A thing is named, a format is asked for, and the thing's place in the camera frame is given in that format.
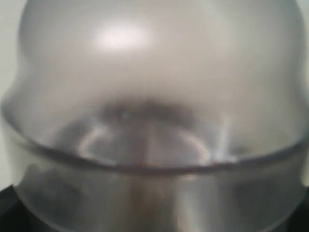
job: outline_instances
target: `white wall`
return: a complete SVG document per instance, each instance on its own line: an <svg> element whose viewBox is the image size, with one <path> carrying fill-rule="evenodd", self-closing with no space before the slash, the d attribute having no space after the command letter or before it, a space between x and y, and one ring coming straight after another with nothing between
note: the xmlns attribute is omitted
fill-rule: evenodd
<svg viewBox="0 0 309 232"><path fill-rule="evenodd" d="M304 11L309 29L309 0L298 1ZM0 98L14 78L16 70L16 33L25 2L26 0L0 0ZM6 154L0 135L0 190L9 184L10 178Z"/></svg>

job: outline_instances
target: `clear plastic container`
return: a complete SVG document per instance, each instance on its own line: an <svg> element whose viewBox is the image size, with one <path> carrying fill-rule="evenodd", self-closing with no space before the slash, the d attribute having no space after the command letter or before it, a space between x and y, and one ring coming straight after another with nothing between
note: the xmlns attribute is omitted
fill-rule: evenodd
<svg viewBox="0 0 309 232"><path fill-rule="evenodd" d="M293 0L29 0L2 103L15 189L60 232L269 232L302 200Z"/></svg>

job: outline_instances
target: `transparent plastic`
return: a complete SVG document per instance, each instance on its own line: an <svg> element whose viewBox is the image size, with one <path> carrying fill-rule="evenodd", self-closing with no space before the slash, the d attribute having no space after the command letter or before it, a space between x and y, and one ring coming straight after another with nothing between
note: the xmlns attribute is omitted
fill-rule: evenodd
<svg viewBox="0 0 309 232"><path fill-rule="evenodd" d="M299 204L293 0L29 0L2 103L12 177L65 232L268 232Z"/></svg>

